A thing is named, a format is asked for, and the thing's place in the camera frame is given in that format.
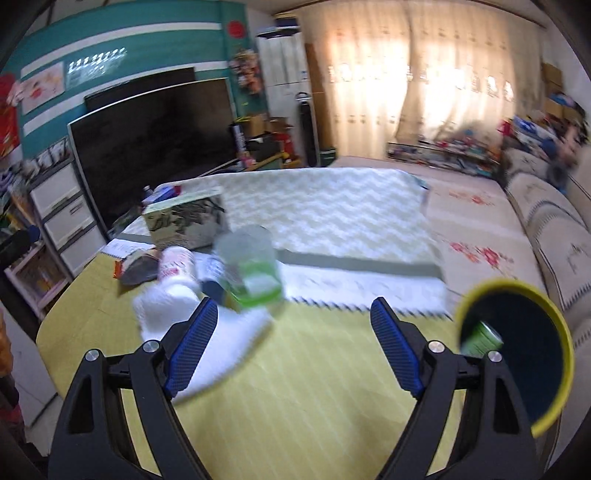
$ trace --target wall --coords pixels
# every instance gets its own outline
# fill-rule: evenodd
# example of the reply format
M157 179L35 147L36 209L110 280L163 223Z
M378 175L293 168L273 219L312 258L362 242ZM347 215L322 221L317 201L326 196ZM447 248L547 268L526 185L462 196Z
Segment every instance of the wall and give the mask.
M587 120L591 119L591 80L556 25L548 28L547 36L552 53L547 61L562 70L565 92L585 109Z
M261 30L275 26L275 19L265 12L246 7L246 19L248 20L248 32L253 44L256 46L256 34Z
M64 76L71 63L100 53L125 49L104 74L80 85L26 115L19 108L22 152L32 157L67 135L67 124L84 115L84 96L143 74L193 66L198 80L229 77L238 116L263 111L264 99L252 98L237 85L228 61L251 39L230 35L228 24L247 28L244 5L225 1L134 1L96 8L67 17L23 38L3 73L26 80L58 62Z

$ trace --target green liquid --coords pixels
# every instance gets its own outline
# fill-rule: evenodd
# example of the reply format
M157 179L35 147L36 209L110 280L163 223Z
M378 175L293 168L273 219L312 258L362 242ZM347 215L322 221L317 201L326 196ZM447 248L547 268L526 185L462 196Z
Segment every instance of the green liquid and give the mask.
M228 291L241 308L258 307L283 296L276 263L247 262L239 265L238 273L242 281L229 283Z

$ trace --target red flower pattern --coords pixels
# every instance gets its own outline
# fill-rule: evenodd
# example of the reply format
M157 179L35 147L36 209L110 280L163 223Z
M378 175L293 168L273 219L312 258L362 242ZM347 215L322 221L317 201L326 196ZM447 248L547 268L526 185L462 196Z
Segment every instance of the red flower pattern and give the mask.
M496 253L494 250L490 248L482 249L482 255L486 258L486 261L489 263L491 267L498 267L499 266L499 254Z
M480 248L459 242L449 242L449 246L456 252L463 254L470 262L480 263L480 259L483 259L496 270L501 269L501 260L508 264L513 264L515 262L511 257L495 252L489 247Z
M480 195L473 195L468 192L450 190L448 195L455 199L476 203L477 205L494 205L494 202L490 198L487 199Z

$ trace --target black tv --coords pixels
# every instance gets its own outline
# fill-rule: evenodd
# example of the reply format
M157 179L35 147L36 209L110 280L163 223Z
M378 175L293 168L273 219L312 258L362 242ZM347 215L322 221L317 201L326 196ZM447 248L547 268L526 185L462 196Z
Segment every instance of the black tv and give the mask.
M226 79L142 93L68 125L77 169L107 232L144 187L185 180L235 157Z
M124 100L140 93L150 92L172 85L194 82L195 70L193 68L166 70L165 72L145 75L143 77L120 83L114 87L91 93L84 97L84 104L88 113L94 112L99 108L111 105L112 103Z

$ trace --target white drawer unit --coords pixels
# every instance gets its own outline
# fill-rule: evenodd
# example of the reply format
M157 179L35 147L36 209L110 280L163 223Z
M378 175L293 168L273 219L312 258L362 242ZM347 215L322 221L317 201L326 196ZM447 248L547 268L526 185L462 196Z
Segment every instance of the white drawer unit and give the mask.
M105 239L96 224L82 230L60 250L64 263L77 277L84 267L105 246Z
M60 209L51 212L45 221L45 230L57 249L62 248L78 232L94 222L92 211L82 192L78 192Z
M60 164L57 171L39 175L30 187L31 199L42 219L80 191L71 160Z

